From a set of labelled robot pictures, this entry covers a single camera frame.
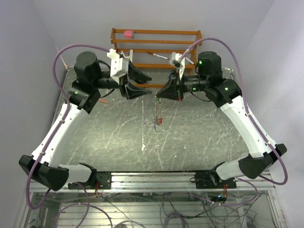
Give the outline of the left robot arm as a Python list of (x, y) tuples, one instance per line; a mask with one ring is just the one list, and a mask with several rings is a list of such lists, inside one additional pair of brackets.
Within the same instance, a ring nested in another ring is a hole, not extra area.
[(113, 49), (107, 56), (111, 59), (109, 71), (101, 69), (102, 61), (94, 52), (85, 51), (77, 56), (74, 65), (76, 80), (68, 91), (60, 114), (36, 150), (19, 160), (19, 165), (30, 180), (53, 191), (65, 185), (76, 189), (78, 182), (87, 189), (95, 188), (100, 183), (99, 172), (94, 167), (85, 163), (70, 166), (61, 163), (65, 144), (98, 103), (100, 89), (118, 89), (127, 100), (151, 94), (151, 91), (132, 84), (146, 84), (151, 77)]

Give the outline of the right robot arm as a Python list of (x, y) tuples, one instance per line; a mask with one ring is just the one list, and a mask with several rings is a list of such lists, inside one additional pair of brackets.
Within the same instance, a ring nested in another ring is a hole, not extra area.
[(237, 82), (223, 78), (221, 57), (217, 53), (199, 53), (195, 68), (197, 73), (191, 76), (183, 76), (180, 70), (172, 73), (156, 94), (157, 98), (181, 101), (185, 93), (204, 92), (238, 130), (248, 148), (248, 155), (215, 166), (209, 177), (213, 187), (220, 188), (227, 179), (234, 177), (259, 177), (287, 152), (286, 146), (267, 136), (250, 109), (245, 107)]

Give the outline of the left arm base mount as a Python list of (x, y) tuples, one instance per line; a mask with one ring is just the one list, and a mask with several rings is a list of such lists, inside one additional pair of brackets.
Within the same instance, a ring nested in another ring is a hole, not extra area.
[(110, 172), (94, 171), (85, 182), (72, 182), (68, 184), (69, 190), (79, 190), (82, 185), (86, 190), (109, 190), (112, 184), (112, 175)]

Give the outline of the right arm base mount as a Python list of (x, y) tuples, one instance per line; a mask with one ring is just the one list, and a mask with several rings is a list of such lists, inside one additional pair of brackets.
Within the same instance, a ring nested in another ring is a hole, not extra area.
[(216, 173), (216, 168), (224, 162), (216, 165), (211, 170), (195, 171), (193, 177), (190, 178), (191, 183), (195, 183), (196, 189), (236, 189), (237, 185), (234, 178), (222, 180)]

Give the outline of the round metal keyring disc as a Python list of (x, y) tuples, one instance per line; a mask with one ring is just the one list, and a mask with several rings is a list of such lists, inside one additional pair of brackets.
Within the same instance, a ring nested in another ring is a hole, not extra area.
[(158, 119), (162, 118), (162, 106), (161, 106), (161, 99), (157, 97), (157, 92), (155, 93), (154, 99), (154, 111), (153, 111), (153, 127), (154, 130), (157, 131)]

